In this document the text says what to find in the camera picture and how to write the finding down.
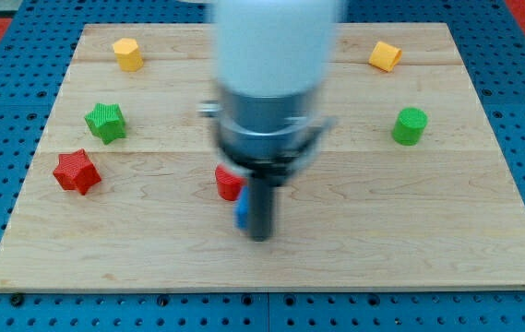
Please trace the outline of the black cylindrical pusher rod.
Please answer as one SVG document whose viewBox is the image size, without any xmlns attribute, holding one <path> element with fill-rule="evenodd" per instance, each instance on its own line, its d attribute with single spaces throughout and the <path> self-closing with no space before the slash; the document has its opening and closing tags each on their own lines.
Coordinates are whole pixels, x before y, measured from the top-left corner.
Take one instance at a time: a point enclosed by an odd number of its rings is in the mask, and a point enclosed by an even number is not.
<svg viewBox="0 0 525 332">
<path fill-rule="evenodd" d="M 275 190 L 270 181 L 254 173 L 248 179 L 247 232 L 256 242 L 266 241 L 273 233 Z"/>
</svg>

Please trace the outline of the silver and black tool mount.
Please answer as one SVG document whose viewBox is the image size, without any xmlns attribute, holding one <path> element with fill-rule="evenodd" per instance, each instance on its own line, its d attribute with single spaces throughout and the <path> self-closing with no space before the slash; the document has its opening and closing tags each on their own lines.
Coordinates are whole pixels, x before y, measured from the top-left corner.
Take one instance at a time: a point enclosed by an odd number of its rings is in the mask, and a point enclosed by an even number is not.
<svg viewBox="0 0 525 332">
<path fill-rule="evenodd" d="M 317 89 L 285 96 L 249 96 L 216 87 L 198 112 L 211 119 L 213 142 L 234 173 L 282 186 L 308 168 L 336 123 L 316 109 Z"/>
</svg>

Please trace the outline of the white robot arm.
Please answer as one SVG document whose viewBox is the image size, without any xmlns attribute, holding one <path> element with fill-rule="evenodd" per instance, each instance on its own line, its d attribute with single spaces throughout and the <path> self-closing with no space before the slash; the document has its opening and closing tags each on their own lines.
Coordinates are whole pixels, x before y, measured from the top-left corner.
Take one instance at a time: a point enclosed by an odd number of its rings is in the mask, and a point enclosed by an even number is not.
<svg viewBox="0 0 525 332">
<path fill-rule="evenodd" d="M 245 229 L 258 242 L 274 231 L 276 188 L 313 162 L 334 125 L 316 107 L 337 25 L 338 0 L 225 0 L 211 4 L 215 101 L 222 161 L 248 187 Z"/>
</svg>

